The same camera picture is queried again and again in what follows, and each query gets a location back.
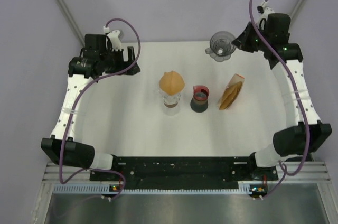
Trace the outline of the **left aluminium frame post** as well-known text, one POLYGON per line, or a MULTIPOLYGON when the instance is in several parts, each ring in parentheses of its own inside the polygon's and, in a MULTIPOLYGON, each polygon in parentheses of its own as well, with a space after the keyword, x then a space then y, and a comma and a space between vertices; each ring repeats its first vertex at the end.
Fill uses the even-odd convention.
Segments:
POLYGON ((78 24, 76 23, 68 5, 66 4, 65 0, 55 0, 58 8, 60 9, 64 19, 66 20, 68 26, 70 27, 71 31, 79 41, 79 43, 84 46, 85 45, 85 36, 82 34, 78 24))

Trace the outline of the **brown coffee filter stack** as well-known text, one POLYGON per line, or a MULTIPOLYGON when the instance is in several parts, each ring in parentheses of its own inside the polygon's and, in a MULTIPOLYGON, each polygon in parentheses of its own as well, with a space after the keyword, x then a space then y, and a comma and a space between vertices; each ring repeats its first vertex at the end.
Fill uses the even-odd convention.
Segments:
POLYGON ((217 106, 219 110, 226 110, 234 103, 240 94, 244 81, 245 78, 243 76, 239 74, 233 75, 218 101, 217 106))

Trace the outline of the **clear glass dripper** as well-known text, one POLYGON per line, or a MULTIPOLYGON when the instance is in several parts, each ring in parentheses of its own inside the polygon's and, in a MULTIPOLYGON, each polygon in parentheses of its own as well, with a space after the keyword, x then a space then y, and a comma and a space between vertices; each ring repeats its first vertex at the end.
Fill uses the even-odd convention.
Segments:
POLYGON ((165 92, 164 90, 162 90, 160 87, 158 88, 159 94, 162 96, 163 99, 163 103, 167 106, 170 105, 177 105, 180 101, 180 97, 181 97, 181 91, 179 91, 176 94, 168 94, 167 92, 165 92))

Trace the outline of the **grey plastic dripper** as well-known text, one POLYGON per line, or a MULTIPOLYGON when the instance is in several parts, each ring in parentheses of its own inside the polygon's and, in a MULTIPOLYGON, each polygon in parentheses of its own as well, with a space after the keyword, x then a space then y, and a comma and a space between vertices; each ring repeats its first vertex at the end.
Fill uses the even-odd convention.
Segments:
POLYGON ((209 47, 205 49, 205 53, 216 62, 229 60, 236 50, 236 47, 232 44, 234 40, 235 36, 230 32, 219 31, 211 37, 209 47))

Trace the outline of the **red-topped dark flask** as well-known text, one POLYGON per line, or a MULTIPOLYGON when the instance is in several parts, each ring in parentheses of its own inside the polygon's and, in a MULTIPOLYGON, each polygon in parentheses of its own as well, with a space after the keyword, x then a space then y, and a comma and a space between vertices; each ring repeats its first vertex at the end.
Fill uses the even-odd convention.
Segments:
POLYGON ((202 113, 208 108, 209 89, 203 85, 193 86, 193 97, 190 101, 191 109, 196 113, 202 113))

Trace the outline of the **single brown coffee filter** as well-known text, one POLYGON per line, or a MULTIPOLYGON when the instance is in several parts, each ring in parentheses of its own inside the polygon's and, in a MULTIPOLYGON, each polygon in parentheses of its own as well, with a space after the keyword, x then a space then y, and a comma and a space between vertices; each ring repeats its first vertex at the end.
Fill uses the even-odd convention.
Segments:
POLYGON ((181 92, 184 87, 185 82, 176 71, 165 72, 159 81, 159 88, 170 96, 181 92))

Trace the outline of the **aluminium front rail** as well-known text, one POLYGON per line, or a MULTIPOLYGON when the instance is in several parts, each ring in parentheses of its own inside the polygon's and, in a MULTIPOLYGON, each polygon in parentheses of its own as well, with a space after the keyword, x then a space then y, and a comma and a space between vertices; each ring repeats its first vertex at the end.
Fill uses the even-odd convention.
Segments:
MULTIPOLYGON (((189 171, 187 169, 181 169, 178 165, 169 165, 168 168, 165 168, 163 171, 156 170, 155 172, 150 172, 148 175, 154 176, 164 176, 164 177, 188 177, 193 175, 200 175, 203 178, 207 174, 211 174, 210 170, 204 171, 202 168, 198 168, 197 171, 189 171)), ((263 171, 267 176, 267 179, 273 182, 281 179, 284 172, 280 168, 271 167, 263 171)), ((71 178, 71 182, 89 182, 89 181, 105 181, 106 178, 100 178, 100 175, 109 175, 107 172, 96 172, 96 171, 82 171, 79 174, 71 178)), ((222 178, 226 181, 230 181, 231 178, 239 178, 240 181, 248 181, 252 179, 251 175, 248 178, 240 178, 239 171, 224 171, 221 174, 222 178)), ((47 164, 44 176, 42 179, 44 182, 59 182, 59 167, 55 164, 47 164)), ((294 176, 287 175, 285 180, 290 183, 325 183, 331 180, 326 165, 323 162, 306 162, 302 169, 294 176)))

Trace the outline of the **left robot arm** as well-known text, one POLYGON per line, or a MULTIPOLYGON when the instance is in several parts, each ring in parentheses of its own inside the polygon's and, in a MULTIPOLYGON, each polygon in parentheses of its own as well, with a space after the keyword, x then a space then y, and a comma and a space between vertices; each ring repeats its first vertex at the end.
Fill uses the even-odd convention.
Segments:
POLYGON ((109 180, 119 176, 120 168, 114 164, 115 157, 84 144, 82 131, 94 84, 105 75, 135 75, 140 72, 132 46, 127 47, 128 59, 124 60, 122 38, 121 30, 86 34, 80 56, 69 62, 67 90, 57 124, 50 137, 41 141, 41 149, 54 164, 101 169, 109 180))

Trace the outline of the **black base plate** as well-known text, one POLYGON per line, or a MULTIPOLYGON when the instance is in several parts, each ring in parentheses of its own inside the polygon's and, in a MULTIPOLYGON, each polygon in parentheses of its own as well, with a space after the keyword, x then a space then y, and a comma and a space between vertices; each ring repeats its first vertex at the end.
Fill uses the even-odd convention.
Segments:
POLYGON ((275 167, 256 167, 245 157, 119 157, 117 174, 93 171, 96 182, 126 181, 126 189, 236 189, 239 181, 276 181, 275 167))

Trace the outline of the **glass beaker with brown band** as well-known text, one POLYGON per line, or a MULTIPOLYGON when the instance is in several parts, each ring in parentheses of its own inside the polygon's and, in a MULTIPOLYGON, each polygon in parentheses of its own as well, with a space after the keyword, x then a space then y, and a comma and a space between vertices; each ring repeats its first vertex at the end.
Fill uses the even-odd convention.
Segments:
POLYGON ((174 104, 166 104, 164 102, 162 104, 161 110, 167 116, 175 116, 180 112, 180 106, 177 102, 174 104))

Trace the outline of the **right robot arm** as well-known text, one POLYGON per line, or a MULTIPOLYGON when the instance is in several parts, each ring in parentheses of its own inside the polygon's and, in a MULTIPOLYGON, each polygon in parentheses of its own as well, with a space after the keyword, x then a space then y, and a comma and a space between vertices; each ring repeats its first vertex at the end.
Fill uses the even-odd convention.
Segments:
POLYGON ((316 152, 332 133, 329 123, 323 123, 317 114, 304 77, 301 49, 289 42, 290 17, 284 13, 262 15, 253 26, 234 41, 238 49, 264 54, 275 76, 283 99, 286 127, 273 135, 273 142, 252 153, 252 163, 247 165, 247 174, 257 180, 266 173, 266 167, 280 161, 301 156, 304 151, 316 152))

